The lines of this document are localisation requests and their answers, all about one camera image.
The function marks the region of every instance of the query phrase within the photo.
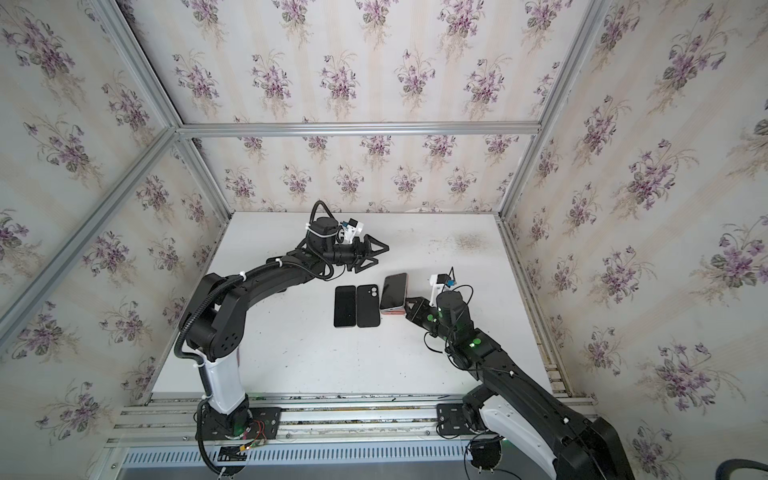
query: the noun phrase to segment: mounting plate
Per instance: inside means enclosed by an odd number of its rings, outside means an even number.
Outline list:
[[[437,404],[437,433],[445,437],[474,435],[464,420],[461,403]]]

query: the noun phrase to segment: metal grate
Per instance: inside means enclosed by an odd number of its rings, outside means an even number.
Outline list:
[[[218,465],[309,465],[339,463],[434,462],[462,460],[462,440],[418,440],[409,442],[354,442],[333,444],[265,445],[248,452],[244,462]],[[207,450],[215,461],[219,447]],[[161,468],[202,465],[196,446],[133,447],[123,468]]]

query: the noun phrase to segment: white arm segment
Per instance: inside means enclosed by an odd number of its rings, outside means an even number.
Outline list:
[[[215,362],[209,362],[205,359],[205,365],[198,368],[205,368],[210,382],[210,391],[212,396],[208,404],[219,413],[229,415],[237,406],[245,400],[245,390],[240,383],[240,370],[237,365],[236,348],[229,355],[218,359]]]
[[[485,427],[503,436],[555,479],[554,454],[536,430],[506,400],[494,395],[480,409]]]

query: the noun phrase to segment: white table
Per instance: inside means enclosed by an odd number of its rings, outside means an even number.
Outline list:
[[[382,316],[376,328],[333,327],[334,289],[378,284],[407,272],[409,296],[429,297],[429,275],[451,266],[459,284],[475,289],[475,325],[501,343],[533,380],[551,392],[515,277],[492,215],[335,214],[365,224],[390,247],[379,265],[338,280],[311,280],[272,295],[248,311],[240,344],[240,377],[248,393],[266,394],[463,394],[478,383],[445,355],[424,347],[424,330],[404,316]],[[210,272],[249,270],[292,250],[305,234],[308,214],[238,212],[224,235]],[[465,299],[469,289],[461,289]],[[442,341],[427,337],[435,349]],[[171,353],[153,392],[202,392],[190,360]]]

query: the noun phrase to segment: smartphone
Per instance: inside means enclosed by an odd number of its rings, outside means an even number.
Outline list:
[[[379,287],[360,285],[357,287],[357,326],[379,326]]]
[[[406,290],[408,288],[408,274],[398,273],[384,279],[382,288],[381,305],[382,313],[404,314],[406,312]]]
[[[355,326],[356,323],[356,292],[354,285],[338,286],[336,302],[333,306],[333,326],[343,328]]]

